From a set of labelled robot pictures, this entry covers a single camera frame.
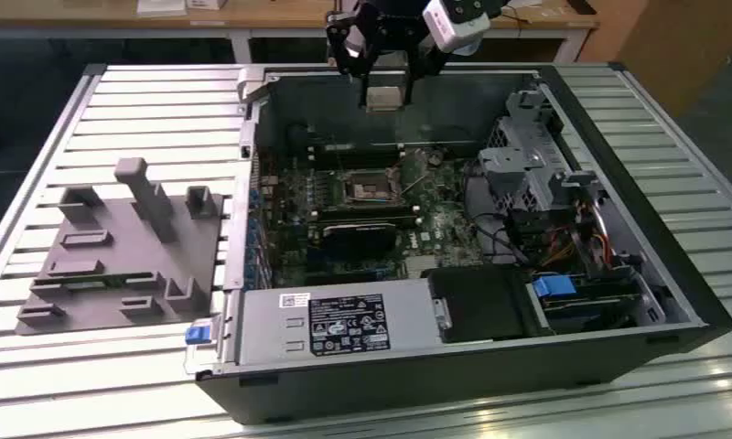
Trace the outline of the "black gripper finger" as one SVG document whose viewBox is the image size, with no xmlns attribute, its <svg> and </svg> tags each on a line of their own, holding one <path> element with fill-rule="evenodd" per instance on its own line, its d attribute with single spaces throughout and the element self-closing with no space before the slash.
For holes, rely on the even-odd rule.
<svg viewBox="0 0 732 439">
<path fill-rule="evenodd" d="M 426 76 L 437 76 L 450 54 L 438 49 L 433 35 L 426 27 L 417 28 L 417 33 L 406 36 L 404 53 L 406 67 L 401 100 L 402 105 L 406 106 L 412 102 L 414 81 Z"/>
<path fill-rule="evenodd" d="M 337 71 L 360 81 L 358 106 L 366 106 L 369 73 L 377 59 L 373 36 L 374 11 L 329 11 L 325 14 L 325 35 Z"/>
</svg>

